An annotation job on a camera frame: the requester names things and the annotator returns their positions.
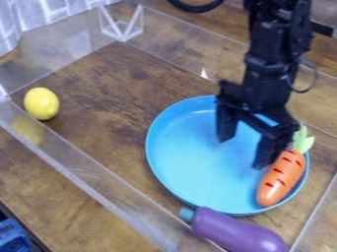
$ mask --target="blue bowl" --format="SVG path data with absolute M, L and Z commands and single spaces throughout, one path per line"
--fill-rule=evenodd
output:
M 305 154 L 305 173 L 292 193 L 273 207 L 261 207 L 256 194 L 268 168 L 252 167 L 261 134 L 240 122 L 236 137 L 221 143 L 214 102 L 213 95 L 189 98 L 160 114 L 148 132 L 148 160 L 161 183 L 189 205 L 252 216 L 277 208 L 299 193 L 309 156 Z

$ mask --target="orange carrot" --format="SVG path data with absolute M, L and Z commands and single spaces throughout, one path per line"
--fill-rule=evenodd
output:
M 315 138 L 307 138 L 307 127 L 295 133 L 295 148 L 284 151 L 260 182 L 257 201 L 264 207 L 276 205 L 288 196 L 305 171 L 304 153 Z

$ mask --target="transparent plastic bin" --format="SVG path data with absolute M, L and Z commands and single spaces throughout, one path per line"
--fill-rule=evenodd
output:
M 66 131 L 62 132 L 53 125 L 53 121 L 47 123 L 37 121 L 23 109 L 23 95 L 31 87 L 49 87 L 61 78 L 58 73 L 62 73 L 63 69 L 67 70 L 74 64 L 82 64 L 95 51 L 101 52 L 114 46 L 117 48 L 129 46 L 130 50 L 140 50 L 142 53 L 156 56 L 161 61 L 174 65 L 177 69 L 196 74 L 196 80 L 200 80 L 206 86 L 212 86 L 213 89 L 216 89 L 214 84 L 219 79 L 228 79 L 237 83 L 243 80 L 245 68 L 243 61 L 248 50 L 245 44 L 146 7 L 146 1 L 142 1 L 142 4 L 138 4 L 137 1 L 126 1 L 126 3 L 109 7 L 102 6 L 54 25 L 25 33 L 19 48 L 3 59 L 0 65 L 2 127 L 161 250 L 194 251 L 194 248 L 200 248 L 204 249 L 202 251 L 221 251 L 221 248 L 214 244 L 194 237 L 189 226 L 174 216 L 172 212 L 177 213 L 181 206 L 177 205 L 168 211 L 170 201 L 166 201 L 166 195 L 158 195 L 157 192 L 145 193 L 141 182 L 132 179 L 132 171 L 129 175 L 120 176 L 120 168 L 122 168 L 120 166 L 126 165 L 121 159 L 117 158 L 113 166 L 103 166 L 102 163 L 108 161 L 91 157 L 91 151 L 95 147 L 86 146 L 83 144 L 86 141 L 82 143 L 71 136 L 65 138 Z M 128 61 L 130 60 L 128 55 L 126 58 L 122 55 L 120 56 L 121 58 L 113 57 L 113 60 L 117 62 L 122 60 L 120 64 L 126 64 L 126 71 L 134 71 L 136 74 L 140 74 L 138 70 L 128 68 Z M 152 77 L 150 70 L 153 67 L 165 68 L 166 63 L 161 63 L 161 66 L 149 66 L 149 69 L 145 66 L 145 77 L 160 78 L 158 76 Z M 307 86 L 312 79 L 313 71 L 303 67 L 296 85 Z M 91 92 L 86 85 L 83 89 L 79 85 L 83 81 L 81 80 L 81 73 L 74 73 L 74 80 L 78 80 L 77 85 L 81 94 L 86 95 L 86 92 Z M 334 135 L 337 135 L 337 131 L 328 132 L 328 134 L 324 132 L 321 122 L 331 121 L 332 118 L 317 111 L 315 103 L 311 103 L 312 100 L 317 100 L 332 111 L 329 115 L 336 114 L 337 112 L 334 111 L 334 97 L 337 93 L 334 85 L 336 84 L 336 78 L 320 73 L 317 87 L 313 91 L 309 94 L 293 95 L 291 102 L 292 113 L 309 126 L 309 134 L 315 135 L 317 139 L 311 152 L 311 173 L 313 175 L 309 176 L 299 196 L 284 207 L 247 219 L 279 232 L 291 246 L 295 243 L 293 237 L 300 234 L 316 203 L 320 201 L 320 196 L 336 173 L 337 159 L 329 157 L 328 153 L 337 151 L 337 140 L 334 137 Z M 93 84 L 94 93 L 102 85 L 101 80 Z M 112 89 L 121 87 L 121 89 L 126 89 L 126 92 L 128 89 L 134 88 L 129 85 L 117 85 L 114 81 L 109 83 Z M 59 86 L 67 91 L 66 95 L 70 97 L 75 95 L 71 91 L 73 86 L 66 86 L 66 82 L 65 84 L 59 83 Z M 319 89 L 324 89 L 328 97 L 317 96 Z M 156 97 L 146 94 L 138 99 L 142 104 L 158 102 Z M 128 105 L 138 106 L 138 103 L 128 103 Z M 14 127 L 14 122 L 19 117 L 25 117 L 26 120 L 41 125 L 43 140 L 38 145 L 27 140 Z M 69 115 L 66 118 L 69 127 L 75 125 L 74 127 L 85 129 L 86 122 L 83 122 L 85 126 L 77 126 L 77 121 L 73 121 Z M 145 122 L 145 125 L 149 125 L 150 119 L 153 118 L 149 118 L 146 113 L 141 114 L 140 121 Z M 106 127 L 99 122 L 93 124 L 98 128 Z M 145 136 L 148 130 L 145 125 L 140 126 L 142 136 Z M 83 134 L 83 138 L 95 137 L 99 138 L 99 133 L 98 136 Z M 320 166 L 323 159 L 328 159 L 325 167 Z M 150 173 L 150 168 L 146 172 L 142 174 L 144 176 Z M 152 180 L 153 183 L 158 183 L 154 177 L 140 179 L 140 181 L 142 180 Z M 308 199 L 311 196 L 312 186 L 315 186 L 313 190 L 317 191 L 316 195 L 320 196 L 305 201 L 305 198 Z M 305 206 L 301 206 L 303 213 L 299 216 L 292 216 L 289 211 L 296 207 L 297 202 L 305 202 Z

